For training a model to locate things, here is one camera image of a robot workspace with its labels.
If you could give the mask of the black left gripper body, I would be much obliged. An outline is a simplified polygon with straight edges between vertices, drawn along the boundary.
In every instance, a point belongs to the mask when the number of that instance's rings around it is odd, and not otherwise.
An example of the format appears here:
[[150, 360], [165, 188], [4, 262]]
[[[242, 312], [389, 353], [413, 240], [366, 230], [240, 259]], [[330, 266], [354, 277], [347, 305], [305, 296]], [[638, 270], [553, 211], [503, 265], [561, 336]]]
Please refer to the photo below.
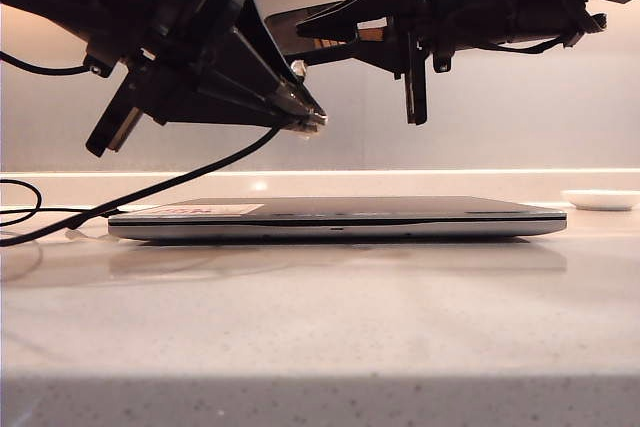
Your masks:
[[86, 142], [96, 156], [119, 150], [144, 114], [169, 122], [168, 77], [231, 78], [222, 71], [232, 61], [224, 50], [239, 38], [235, 27], [246, 0], [101, 1], [110, 25], [90, 37], [84, 63], [106, 77], [122, 62], [127, 75]]

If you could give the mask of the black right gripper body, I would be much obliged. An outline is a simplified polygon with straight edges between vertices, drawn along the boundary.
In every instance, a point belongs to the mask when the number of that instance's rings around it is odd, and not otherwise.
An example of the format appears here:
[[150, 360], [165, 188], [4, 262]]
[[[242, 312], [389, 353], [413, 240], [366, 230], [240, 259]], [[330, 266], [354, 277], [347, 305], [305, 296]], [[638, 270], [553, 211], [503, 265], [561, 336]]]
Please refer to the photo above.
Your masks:
[[477, 28], [491, 40], [504, 33], [513, 0], [390, 0], [385, 39], [399, 50], [407, 121], [427, 121], [426, 60], [437, 73], [451, 70], [456, 51], [477, 45]]

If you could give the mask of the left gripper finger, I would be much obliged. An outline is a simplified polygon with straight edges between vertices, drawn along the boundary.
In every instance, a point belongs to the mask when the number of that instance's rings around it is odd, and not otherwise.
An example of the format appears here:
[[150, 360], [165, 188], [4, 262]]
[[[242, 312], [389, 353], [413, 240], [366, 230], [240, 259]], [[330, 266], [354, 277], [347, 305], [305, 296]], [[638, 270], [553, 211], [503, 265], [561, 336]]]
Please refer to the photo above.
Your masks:
[[242, 84], [221, 74], [175, 74], [167, 78], [167, 120], [315, 132], [321, 107], [302, 83], [280, 75]]
[[261, 93], [274, 107], [296, 122], [326, 122], [327, 115], [278, 49], [254, 0], [246, 0], [236, 27], [256, 52], [272, 81]]

